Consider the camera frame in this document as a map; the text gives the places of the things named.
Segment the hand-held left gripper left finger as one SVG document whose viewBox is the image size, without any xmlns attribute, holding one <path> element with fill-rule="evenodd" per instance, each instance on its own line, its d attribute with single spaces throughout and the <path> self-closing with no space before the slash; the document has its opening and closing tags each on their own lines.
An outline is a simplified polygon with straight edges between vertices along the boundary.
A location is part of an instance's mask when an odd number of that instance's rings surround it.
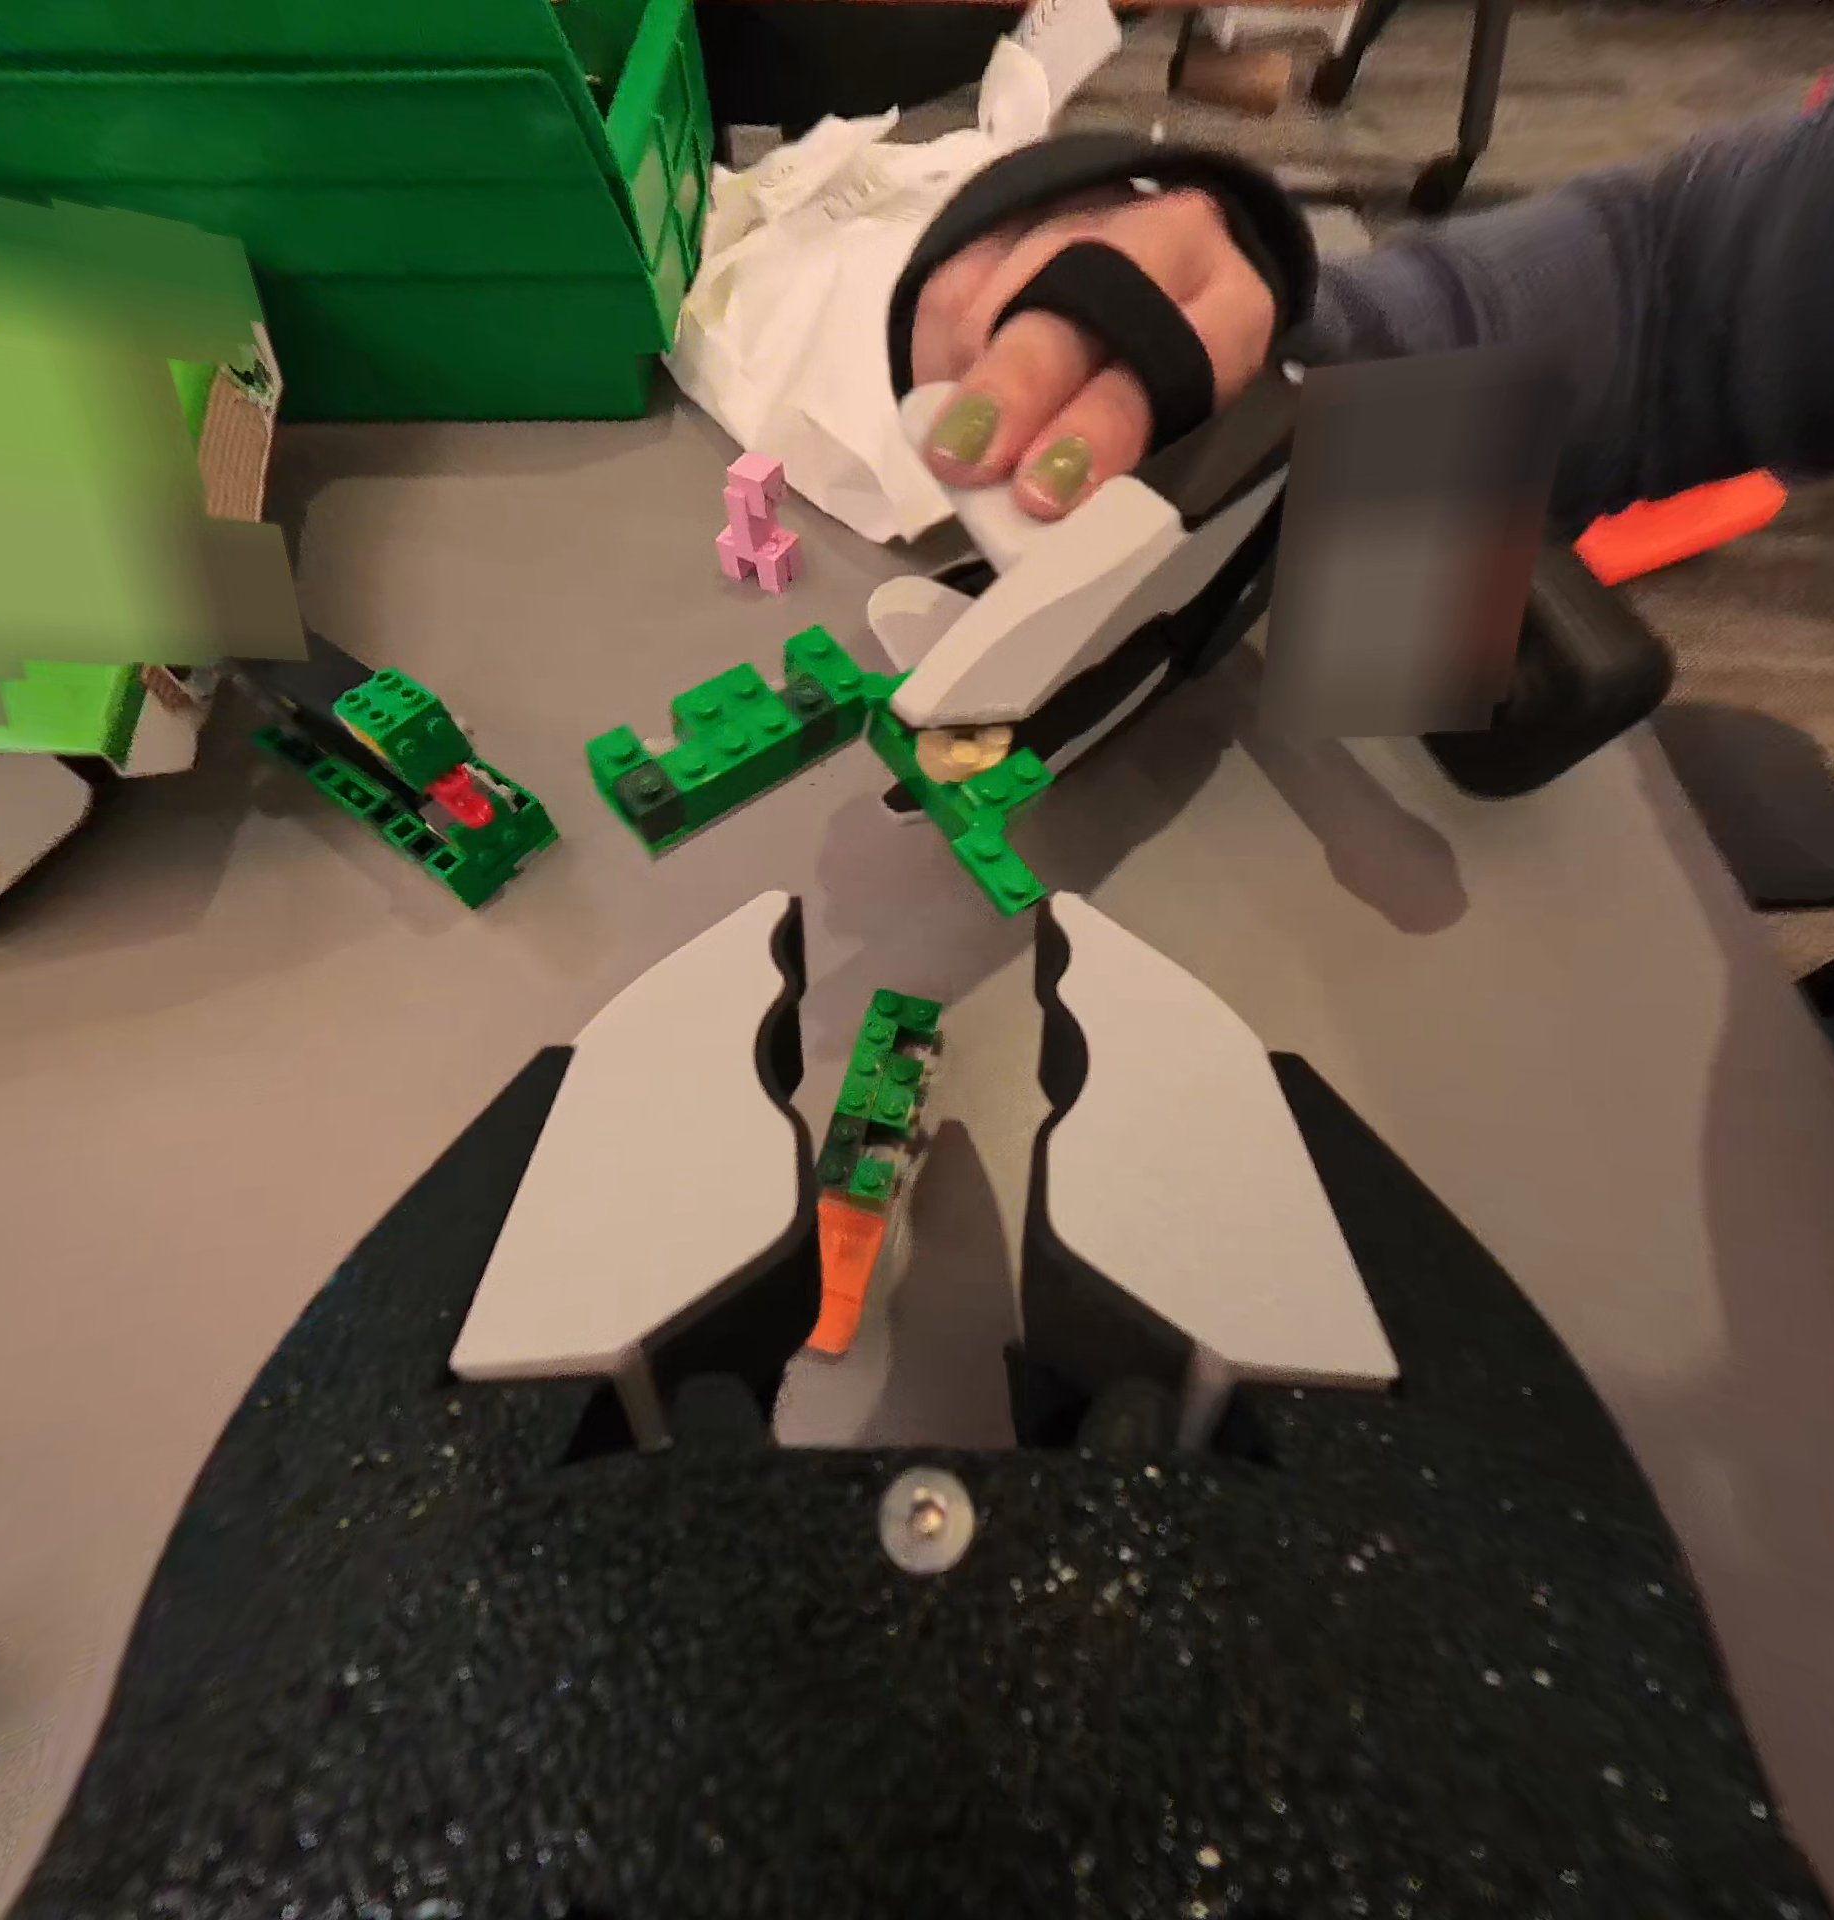
<svg viewBox="0 0 1834 1920">
<path fill-rule="evenodd" d="M 808 908 L 749 895 L 565 1050 L 467 1321 L 461 1381 L 590 1375 L 593 1453 L 778 1453 L 823 1321 Z"/>
</svg>

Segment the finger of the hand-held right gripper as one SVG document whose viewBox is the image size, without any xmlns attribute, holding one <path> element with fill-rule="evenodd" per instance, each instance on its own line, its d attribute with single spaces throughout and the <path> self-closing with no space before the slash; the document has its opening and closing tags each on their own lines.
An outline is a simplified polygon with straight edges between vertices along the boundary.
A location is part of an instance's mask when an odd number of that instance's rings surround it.
<svg viewBox="0 0 1834 1920">
<path fill-rule="evenodd" d="M 927 570 L 878 582 L 863 622 L 900 670 L 900 728 L 1002 728 L 1029 719 L 1061 687 L 1125 637 L 1125 605 L 1167 564 L 1186 522 L 1137 480 L 1111 480 L 1061 522 L 1019 512 L 1004 489 L 949 489 L 954 522 L 989 564 L 989 586 Z"/>
<path fill-rule="evenodd" d="M 1004 719 L 1004 753 L 1039 753 L 1041 764 L 1076 764 L 1097 734 L 1137 714 L 1155 693 L 1203 670 L 1214 632 L 1236 617 L 1244 586 L 1269 582 L 1276 522 L 1284 522 L 1284 461 L 1244 471 L 1214 512 L 1186 512 L 1186 547 L 1155 582 L 1125 605 L 1125 637 L 1061 687 L 1029 719 Z"/>
</svg>

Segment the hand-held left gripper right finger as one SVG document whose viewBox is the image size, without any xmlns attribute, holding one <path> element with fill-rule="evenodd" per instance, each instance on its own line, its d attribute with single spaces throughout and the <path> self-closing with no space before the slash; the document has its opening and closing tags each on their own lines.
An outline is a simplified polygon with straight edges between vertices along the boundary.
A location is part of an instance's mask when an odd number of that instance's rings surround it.
<svg viewBox="0 0 1834 1920">
<path fill-rule="evenodd" d="M 1256 1393 L 1397 1393 L 1269 1045 L 1077 895 L 1039 908 L 1011 1439 L 1111 1414 L 1155 1453 L 1269 1453 Z"/>
</svg>

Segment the angled green brick plate assembly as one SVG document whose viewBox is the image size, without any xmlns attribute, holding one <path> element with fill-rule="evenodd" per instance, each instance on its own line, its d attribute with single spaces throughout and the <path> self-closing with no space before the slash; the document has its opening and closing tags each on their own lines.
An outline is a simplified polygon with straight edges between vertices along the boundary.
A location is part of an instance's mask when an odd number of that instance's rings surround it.
<svg viewBox="0 0 1834 1920">
<path fill-rule="evenodd" d="M 863 746 L 893 779 L 886 793 L 910 801 L 949 844 L 949 855 L 1002 912 L 1019 912 L 1041 901 L 1041 881 L 1004 844 L 1011 813 L 1029 813 L 1053 791 L 1053 764 L 1039 753 L 1011 746 L 969 779 L 934 779 L 913 763 L 913 728 L 886 699 L 863 706 Z"/>
</svg>

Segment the small green brick assembly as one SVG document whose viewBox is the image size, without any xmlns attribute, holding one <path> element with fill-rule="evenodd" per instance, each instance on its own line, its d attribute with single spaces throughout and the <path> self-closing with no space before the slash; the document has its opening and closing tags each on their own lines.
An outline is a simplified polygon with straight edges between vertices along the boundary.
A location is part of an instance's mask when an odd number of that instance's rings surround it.
<svg viewBox="0 0 1834 1920">
<path fill-rule="evenodd" d="M 941 1083 L 941 995 L 870 992 L 825 1138 L 809 1156 L 823 1201 L 858 1217 L 893 1217 L 927 1150 L 934 1150 L 934 1083 Z"/>
</svg>

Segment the person's right forearm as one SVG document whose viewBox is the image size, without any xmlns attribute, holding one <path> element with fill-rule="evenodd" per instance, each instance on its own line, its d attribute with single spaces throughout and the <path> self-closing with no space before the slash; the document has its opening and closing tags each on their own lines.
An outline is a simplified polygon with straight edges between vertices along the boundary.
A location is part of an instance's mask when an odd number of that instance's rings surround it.
<svg viewBox="0 0 1834 1920">
<path fill-rule="evenodd" d="M 1834 480 L 1834 85 L 1534 198 L 1319 267 L 1310 356 L 1534 349 L 1564 369 L 1553 522 L 1777 471 Z"/>
</svg>

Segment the grey desk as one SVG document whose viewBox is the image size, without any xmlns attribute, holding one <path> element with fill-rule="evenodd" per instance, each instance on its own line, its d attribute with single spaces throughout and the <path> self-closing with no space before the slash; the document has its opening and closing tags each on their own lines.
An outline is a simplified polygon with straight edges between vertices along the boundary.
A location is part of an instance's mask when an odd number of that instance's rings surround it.
<svg viewBox="0 0 1834 1920">
<path fill-rule="evenodd" d="M 313 1291 L 449 1138 L 622 981 L 782 885 L 808 901 L 808 1121 L 858 995 L 954 1007 L 959 1131 L 927 1168 L 886 1432 L 977 1439 L 1039 1131 L 1029 933 L 870 753 L 650 860 L 582 746 L 778 664 L 863 652 L 893 556 L 823 512 L 793 598 L 716 570 L 730 447 L 641 425 L 283 425 L 300 607 L 427 678 L 558 821 L 485 912 L 245 753 L 124 779 L 0 908 L 0 1914 L 115 1707 L 165 1530 Z M 1528 801 L 1415 746 L 1244 753 L 1244 664 L 1019 821 L 1029 860 L 1297 1050 L 1564 1332 L 1623 1425 L 1745 1699 L 1777 1806 L 1834 1894 L 1834 1050 L 1657 734 Z"/>
</svg>

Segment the orange plastic piece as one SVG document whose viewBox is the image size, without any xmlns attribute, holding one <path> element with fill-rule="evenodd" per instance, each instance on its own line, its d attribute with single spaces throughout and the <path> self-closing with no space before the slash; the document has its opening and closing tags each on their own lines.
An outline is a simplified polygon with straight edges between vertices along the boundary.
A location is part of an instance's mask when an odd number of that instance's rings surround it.
<svg viewBox="0 0 1834 1920">
<path fill-rule="evenodd" d="M 1680 489 L 1680 497 L 1643 497 L 1623 512 L 1602 512 L 1602 522 L 1580 530 L 1574 549 L 1602 586 L 1623 586 L 1623 582 L 1650 582 L 1663 564 L 1704 556 L 1735 535 L 1758 535 L 1780 504 L 1790 504 L 1790 486 L 1753 471 L 1753 480 L 1729 480 L 1729 486 L 1703 486 L 1703 489 Z"/>
</svg>

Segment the pink brick pig figure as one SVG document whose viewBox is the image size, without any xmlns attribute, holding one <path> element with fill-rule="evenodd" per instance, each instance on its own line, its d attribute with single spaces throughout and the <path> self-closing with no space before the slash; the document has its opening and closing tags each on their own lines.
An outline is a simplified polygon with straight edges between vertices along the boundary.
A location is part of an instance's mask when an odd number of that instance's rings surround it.
<svg viewBox="0 0 1834 1920">
<path fill-rule="evenodd" d="M 720 530 L 716 530 L 720 582 L 760 582 L 782 598 L 795 582 L 795 535 L 782 530 L 782 461 L 741 453 L 720 471 Z"/>
</svg>

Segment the stepped green brick assembly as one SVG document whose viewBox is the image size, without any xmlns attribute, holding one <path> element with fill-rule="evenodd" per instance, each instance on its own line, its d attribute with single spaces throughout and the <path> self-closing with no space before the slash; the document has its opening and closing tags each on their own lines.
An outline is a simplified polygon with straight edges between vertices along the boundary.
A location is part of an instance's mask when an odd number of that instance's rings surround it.
<svg viewBox="0 0 1834 1920">
<path fill-rule="evenodd" d="M 607 813 L 650 846 L 667 855 L 716 821 L 778 793 L 823 763 L 849 753 L 886 706 L 900 670 L 863 670 L 825 622 L 782 637 L 782 670 L 730 664 L 689 687 L 650 746 L 631 719 L 582 746 Z"/>
</svg>

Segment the crumpled white paper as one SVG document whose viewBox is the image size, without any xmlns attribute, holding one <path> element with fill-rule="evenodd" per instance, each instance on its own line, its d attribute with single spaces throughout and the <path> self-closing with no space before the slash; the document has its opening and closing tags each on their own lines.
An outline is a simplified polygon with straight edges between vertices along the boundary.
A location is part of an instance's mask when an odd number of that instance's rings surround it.
<svg viewBox="0 0 1834 1920">
<path fill-rule="evenodd" d="M 823 118 L 746 169 L 716 169 L 667 379 L 746 453 L 863 547 L 913 547 L 949 489 L 886 387 L 886 301 L 927 225 L 1002 154 L 1053 133 L 1119 52 L 1100 0 L 1039 0 L 977 85 L 977 130 L 893 139 L 900 110 Z"/>
</svg>

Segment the green black red brick model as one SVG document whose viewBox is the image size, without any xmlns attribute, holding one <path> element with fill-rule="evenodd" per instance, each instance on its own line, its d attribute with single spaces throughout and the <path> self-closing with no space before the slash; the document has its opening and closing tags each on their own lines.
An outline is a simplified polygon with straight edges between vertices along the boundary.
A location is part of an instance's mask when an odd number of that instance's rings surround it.
<svg viewBox="0 0 1834 1920">
<path fill-rule="evenodd" d="M 256 746 L 461 908 L 496 901 L 558 844 L 533 791 L 485 764 L 449 699 L 403 670 L 331 652 L 235 687 L 266 714 Z"/>
</svg>

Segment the black chair base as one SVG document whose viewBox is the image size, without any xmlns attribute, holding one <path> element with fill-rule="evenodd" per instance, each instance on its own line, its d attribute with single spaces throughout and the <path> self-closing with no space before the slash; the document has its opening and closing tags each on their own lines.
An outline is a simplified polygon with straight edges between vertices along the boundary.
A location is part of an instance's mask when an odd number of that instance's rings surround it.
<svg viewBox="0 0 1834 1920">
<path fill-rule="evenodd" d="M 1512 0 L 1186 11 L 1162 107 L 1286 189 L 1449 213 L 1495 133 L 1512 15 Z"/>
</svg>

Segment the green cardboard box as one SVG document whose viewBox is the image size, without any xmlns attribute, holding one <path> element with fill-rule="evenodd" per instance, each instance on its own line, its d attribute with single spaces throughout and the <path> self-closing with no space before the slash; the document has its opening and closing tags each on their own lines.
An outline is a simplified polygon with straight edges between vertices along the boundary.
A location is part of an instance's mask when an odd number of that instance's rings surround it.
<svg viewBox="0 0 1834 1920">
<path fill-rule="evenodd" d="M 229 670 L 302 664 L 276 416 L 235 240 L 0 198 L 0 895 L 100 779 L 184 773 Z"/>
</svg>

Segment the green plastic bin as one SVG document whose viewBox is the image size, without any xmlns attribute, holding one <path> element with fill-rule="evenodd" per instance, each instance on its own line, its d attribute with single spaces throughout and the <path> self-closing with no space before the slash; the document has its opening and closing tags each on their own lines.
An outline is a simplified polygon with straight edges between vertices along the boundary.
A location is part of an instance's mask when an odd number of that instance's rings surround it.
<svg viewBox="0 0 1834 1920">
<path fill-rule="evenodd" d="M 706 165 L 689 0 L 0 0 L 0 198 L 235 240 L 302 425 L 641 416 Z"/>
</svg>

